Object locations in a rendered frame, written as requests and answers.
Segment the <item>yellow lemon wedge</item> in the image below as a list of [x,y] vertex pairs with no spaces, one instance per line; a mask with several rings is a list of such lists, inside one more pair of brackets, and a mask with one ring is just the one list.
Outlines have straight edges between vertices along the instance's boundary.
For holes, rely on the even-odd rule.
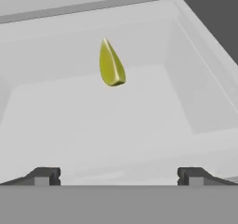
[[119,86],[126,82],[124,66],[107,38],[103,38],[100,44],[99,70],[107,86]]

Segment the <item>white fridge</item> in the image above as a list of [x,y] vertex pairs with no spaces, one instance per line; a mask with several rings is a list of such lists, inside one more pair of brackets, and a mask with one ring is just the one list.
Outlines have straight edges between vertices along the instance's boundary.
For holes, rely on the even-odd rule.
[[[107,38],[126,82],[107,86]],[[184,0],[0,24],[0,182],[165,184],[238,177],[238,65]]]

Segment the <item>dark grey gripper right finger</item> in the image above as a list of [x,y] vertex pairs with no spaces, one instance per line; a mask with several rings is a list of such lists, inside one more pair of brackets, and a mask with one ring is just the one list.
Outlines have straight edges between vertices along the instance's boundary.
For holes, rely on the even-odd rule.
[[179,186],[238,186],[237,182],[217,178],[205,171],[202,167],[179,167]]

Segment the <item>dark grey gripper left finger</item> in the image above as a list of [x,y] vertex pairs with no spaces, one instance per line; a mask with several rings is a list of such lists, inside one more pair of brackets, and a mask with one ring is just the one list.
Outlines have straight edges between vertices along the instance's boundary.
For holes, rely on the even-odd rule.
[[3,182],[2,186],[59,186],[60,184],[59,167],[37,167],[24,177]]

